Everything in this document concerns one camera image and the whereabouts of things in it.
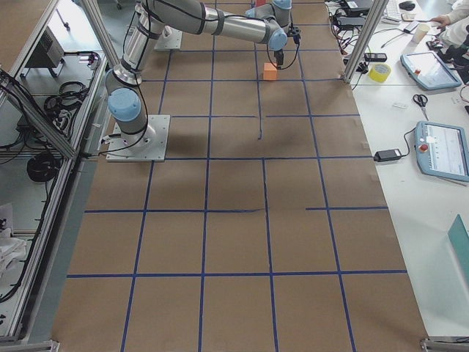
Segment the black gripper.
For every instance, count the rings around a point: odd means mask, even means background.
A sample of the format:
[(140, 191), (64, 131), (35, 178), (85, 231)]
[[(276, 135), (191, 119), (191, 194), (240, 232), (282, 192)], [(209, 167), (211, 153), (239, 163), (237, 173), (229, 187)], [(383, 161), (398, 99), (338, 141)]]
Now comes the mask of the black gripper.
[(274, 57), (275, 57), (275, 60), (276, 60), (276, 68), (277, 70), (282, 70), (282, 65), (284, 63), (284, 52), (283, 50), (278, 50), (278, 51), (274, 51)]

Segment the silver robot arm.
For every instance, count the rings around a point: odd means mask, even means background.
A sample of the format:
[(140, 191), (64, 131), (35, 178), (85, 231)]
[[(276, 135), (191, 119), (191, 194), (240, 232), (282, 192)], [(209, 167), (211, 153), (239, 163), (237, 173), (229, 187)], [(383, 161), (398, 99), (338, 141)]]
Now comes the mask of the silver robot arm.
[(141, 1), (139, 21), (122, 58), (106, 75), (108, 110), (119, 129), (121, 147), (112, 151), (126, 157), (143, 152), (154, 131), (140, 89), (142, 71), (165, 28), (193, 35), (210, 34), (265, 44), (280, 51), (288, 41), (291, 1), (269, 1), (238, 15), (207, 7), (200, 1)]

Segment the person's hand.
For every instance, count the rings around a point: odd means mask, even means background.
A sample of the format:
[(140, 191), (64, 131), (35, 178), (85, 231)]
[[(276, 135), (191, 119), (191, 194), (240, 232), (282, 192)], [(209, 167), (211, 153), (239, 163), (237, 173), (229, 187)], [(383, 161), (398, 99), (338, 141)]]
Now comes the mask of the person's hand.
[(444, 28), (451, 23), (450, 18), (447, 15), (439, 15), (437, 17), (431, 18), (432, 23), (436, 23), (438, 28)]

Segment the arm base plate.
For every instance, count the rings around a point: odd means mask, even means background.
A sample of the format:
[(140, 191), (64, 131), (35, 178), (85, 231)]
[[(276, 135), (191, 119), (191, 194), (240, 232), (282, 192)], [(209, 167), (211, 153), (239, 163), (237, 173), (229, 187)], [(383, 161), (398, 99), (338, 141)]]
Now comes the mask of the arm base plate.
[(160, 37), (158, 38), (154, 50), (155, 51), (171, 51), (180, 50), (182, 45), (182, 32), (165, 26)]
[(135, 145), (140, 134), (127, 135), (122, 133), (115, 122), (113, 133), (119, 133), (120, 137), (112, 139), (109, 144), (110, 153), (106, 154), (109, 162), (163, 162), (166, 156), (166, 147), (170, 126), (169, 115), (151, 114), (143, 138)]

